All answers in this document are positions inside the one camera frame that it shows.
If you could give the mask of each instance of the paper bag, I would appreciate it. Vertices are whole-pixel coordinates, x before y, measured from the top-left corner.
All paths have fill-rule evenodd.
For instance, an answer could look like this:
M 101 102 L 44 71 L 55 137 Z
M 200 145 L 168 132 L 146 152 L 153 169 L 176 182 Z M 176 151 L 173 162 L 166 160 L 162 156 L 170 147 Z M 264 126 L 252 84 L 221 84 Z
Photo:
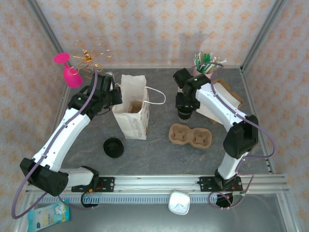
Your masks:
M 150 104 L 164 104 L 165 95 L 153 88 L 146 86 L 145 76 L 122 75 L 121 77 L 121 94 L 122 104 L 115 105 L 112 112 L 119 124 L 119 127 L 126 139 L 143 139 L 147 138 Z M 149 102 L 147 89 L 155 90 L 164 96 L 162 103 Z M 142 102 L 141 109 L 138 113 L 129 113 L 132 104 Z

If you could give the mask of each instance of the black bracket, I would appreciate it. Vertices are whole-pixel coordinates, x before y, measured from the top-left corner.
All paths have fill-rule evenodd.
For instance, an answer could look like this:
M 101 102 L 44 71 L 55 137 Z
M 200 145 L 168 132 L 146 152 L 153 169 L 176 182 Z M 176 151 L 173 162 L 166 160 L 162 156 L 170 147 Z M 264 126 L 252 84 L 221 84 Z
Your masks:
M 98 178 L 98 185 L 94 192 L 114 192 L 115 177 L 102 177 Z M 72 192 L 88 192 L 92 187 L 89 185 L 79 185 L 72 187 Z
M 223 188 L 219 188 L 216 184 L 215 176 L 201 176 L 199 181 L 197 182 L 200 186 L 201 192 L 216 192 L 216 191 L 224 191 L 224 192 L 242 192 L 242 182 L 239 176 L 236 176 L 233 181 L 226 184 Z

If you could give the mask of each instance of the snack package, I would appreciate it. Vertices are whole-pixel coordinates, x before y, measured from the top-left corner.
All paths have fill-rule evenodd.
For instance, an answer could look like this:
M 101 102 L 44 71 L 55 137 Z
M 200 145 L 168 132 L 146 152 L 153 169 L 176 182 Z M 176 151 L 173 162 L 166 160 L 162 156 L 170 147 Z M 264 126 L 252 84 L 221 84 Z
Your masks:
M 58 222 L 70 219 L 69 207 L 61 202 L 34 209 L 28 213 L 28 232 L 36 232 Z

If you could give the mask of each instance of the gray table surface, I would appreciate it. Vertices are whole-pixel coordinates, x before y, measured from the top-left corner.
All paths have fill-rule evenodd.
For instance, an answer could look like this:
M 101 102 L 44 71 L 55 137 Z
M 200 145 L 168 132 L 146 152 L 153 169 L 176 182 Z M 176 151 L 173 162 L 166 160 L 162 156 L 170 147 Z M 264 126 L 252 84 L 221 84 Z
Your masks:
M 187 215 L 166 204 L 106 204 L 91 210 L 70 208 L 70 221 L 42 232 L 285 232 L 275 194 L 247 195 L 234 209 L 191 204 Z
M 226 136 L 224 127 L 213 124 L 207 117 L 193 112 L 185 124 L 190 128 L 207 128 L 212 133 L 212 144 L 207 149 L 193 148 L 189 144 L 176 145 L 169 141 L 171 125 L 180 123 L 175 108 L 177 85 L 172 76 L 178 69 L 106 69 L 115 74 L 116 82 L 121 82 L 122 74 L 145 75 L 147 86 L 165 93 L 166 103 L 151 105 L 147 140 L 125 139 L 112 112 L 96 116 L 77 137 L 68 151 L 62 167 L 78 168 L 87 165 L 99 171 L 100 175 L 156 175 L 156 174 L 214 174 L 224 156 L 223 140 Z M 244 99 L 241 110 L 250 115 L 247 95 L 238 69 L 223 69 L 219 78 L 226 81 L 231 89 Z M 81 88 L 72 89 L 69 99 Z M 149 90 L 150 100 L 162 101 L 162 95 Z M 103 150 L 108 138 L 116 137 L 124 145 L 125 151 L 120 158 L 112 159 Z M 256 146 L 255 155 L 263 155 L 261 146 Z M 242 174 L 267 174 L 264 159 L 251 159 L 241 166 Z

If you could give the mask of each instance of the black round cap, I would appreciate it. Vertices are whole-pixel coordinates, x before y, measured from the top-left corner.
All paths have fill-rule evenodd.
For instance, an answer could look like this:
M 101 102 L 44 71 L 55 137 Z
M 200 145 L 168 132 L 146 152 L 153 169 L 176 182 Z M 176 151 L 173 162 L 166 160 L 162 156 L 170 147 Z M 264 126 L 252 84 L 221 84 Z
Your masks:
M 103 149 L 111 158 L 118 158 L 124 152 L 124 146 L 122 145 L 121 141 L 117 138 L 110 138 L 104 142 Z

